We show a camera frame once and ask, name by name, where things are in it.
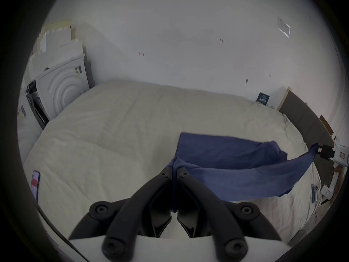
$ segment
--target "sticker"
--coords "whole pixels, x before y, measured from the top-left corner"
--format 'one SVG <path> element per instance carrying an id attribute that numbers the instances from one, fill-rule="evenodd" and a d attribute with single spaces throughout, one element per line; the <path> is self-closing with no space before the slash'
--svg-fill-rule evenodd
<path id="1" fill-rule="evenodd" d="M 38 201 L 39 180 L 40 173 L 38 171 L 33 171 L 33 176 L 31 177 L 30 190 L 36 201 Z"/>
<path id="2" fill-rule="evenodd" d="M 279 17 L 277 17 L 277 28 L 284 33 L 287 38 L 290 37 L 291 27 Z"/>
<path id="3" fill-rule="evenodd" d="M 20 117 L 20 118 L 24 118 L 27 114 L 23 108 L 23 106 L 21 106 L 18 110 L 17 110 L 17 115 Z"/>
<path id="4" fill-rule="evenodd" d="M 76 72 L 76 75 L 79 75 L 82 73 L 82 70 L 81 70 L 81 65 L 75 67 L 75 72 Z"/>
<path id="5" fill-rule="evenodd" d="M 40 100 L 40 97 L 38 97 L 38 102 L 39 102 L 39 105 L 41 107 L 42 110 L 44 110 L 44 105 L 42 104 L 41 100 Z"/>
<path id="6" fill-rule="evenodd" d="M 260 92 L 257 98 L 257 102 L 260 102 L 263 105 L 266 105 L 269 100 L 269 97 L 270 97 L 269 95 Z"/>

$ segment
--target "blue cloth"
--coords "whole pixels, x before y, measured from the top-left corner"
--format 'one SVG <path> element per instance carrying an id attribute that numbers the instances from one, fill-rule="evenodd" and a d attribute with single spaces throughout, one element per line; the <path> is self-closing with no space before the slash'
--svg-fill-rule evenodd
<path id="1" fill-rule="evenodd" d="M 175 158 L 168 166 L 172 166 L 174 188 L 177 169 L 185 167 L 221 200 L 258 199 L 291 191 L 310 167 L 317 150 L 314 144 L 307 153 L 287 161 L 287 153 L 276 142 L 181 133 Z"/>

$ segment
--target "bedding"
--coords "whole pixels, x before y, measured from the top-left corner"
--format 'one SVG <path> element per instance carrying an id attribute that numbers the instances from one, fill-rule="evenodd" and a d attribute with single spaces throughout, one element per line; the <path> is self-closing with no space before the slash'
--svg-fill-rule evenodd
<path id="1" fill-rule="evenodd" d="M 286 116 L 242 97 L 130 81 L 94 87 L 50 121 L 24 163 L 41 173 L 38 203 L 68 237 L 97 201 L 131 197 L 176 152 L 181 132 L 275 141 L 296 158 L 308 151 Z M 288 242 L 320 205 L 314 163 L 282 197 L 252 199 Z"/>
<path id="2" fill-rule="evenodd" d="M 307 153 L 287 160 L 287 153 L 274 141 L 181 133 L 176 157 L 168 166 L 173 183 L 177 170 L 185 167 L 221 200 L 259 199 L 290 192 L 314 161 L 318 148 L 314 144 Z"/>

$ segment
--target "screw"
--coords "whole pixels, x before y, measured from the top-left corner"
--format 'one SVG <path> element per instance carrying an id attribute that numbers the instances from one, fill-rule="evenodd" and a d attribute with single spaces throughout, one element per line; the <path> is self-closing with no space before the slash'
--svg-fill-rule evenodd
<path id="1" fill-rule="evenodd" d="M 120 256 L 125 251 L 125 244 L 117 239 L 105 239 L 102 251 L 105 256 Z"/>
<path id="2" fill-rule="evenodd" d="M 249 215 L 250 213 L 252 213 L 252 209 L 250 207 L 242 207 L 241 211 L 245 214 L 245 215 Z"/>
<path id="3" fill-rule="evenodd" d="M 243 239 L 234 239 L 225 246 L 225 253 L 231 258 L 242 258 L 247 253 L 247 244 Z"/>
<path id="4" fill-rule="evenodd" d="M 95 211 L 97 213 L 105 213 L 105 212 L 108 211 L 108 207 L 104 206 L 104 205 L 101 205 L 101 206 L 96 207 Z"/>

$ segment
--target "white wall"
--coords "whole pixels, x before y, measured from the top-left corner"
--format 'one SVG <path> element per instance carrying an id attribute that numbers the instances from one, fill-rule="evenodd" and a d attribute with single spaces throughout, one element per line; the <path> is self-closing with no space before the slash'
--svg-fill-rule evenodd
<path id="1" fill-rule="evenodd" d="M 271 106 L 290 86 L 335 133 L 348 105 L 343 65 L 311 0 L 58 0 L 46 23 L 64 19 L 96 84 L 130 79 L 253 101 L 263 92 Z"/>

